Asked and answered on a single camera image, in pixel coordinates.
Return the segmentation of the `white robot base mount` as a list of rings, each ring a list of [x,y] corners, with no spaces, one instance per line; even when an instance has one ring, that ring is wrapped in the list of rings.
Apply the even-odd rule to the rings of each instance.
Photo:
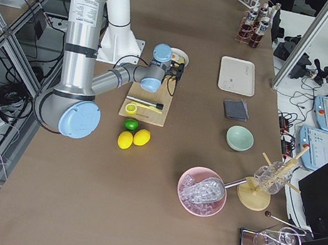
[[[106,6],[108,27],[97,60],[110,64],[137,64],[145,42],[137,39],[131,30],[130,0],[108,0]]]

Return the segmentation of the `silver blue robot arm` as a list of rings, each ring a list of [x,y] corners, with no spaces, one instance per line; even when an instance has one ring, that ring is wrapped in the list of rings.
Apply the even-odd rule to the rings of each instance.
[[[34,112],[56,134],[83,138],[101,119],[98,94],[137,82],[155,93],[167,76],[180,74],[172,49],[159,44],[146,66],[129,62],[141,51],[130,27],[130,0],[70,0],[59,84],[35,99]]]

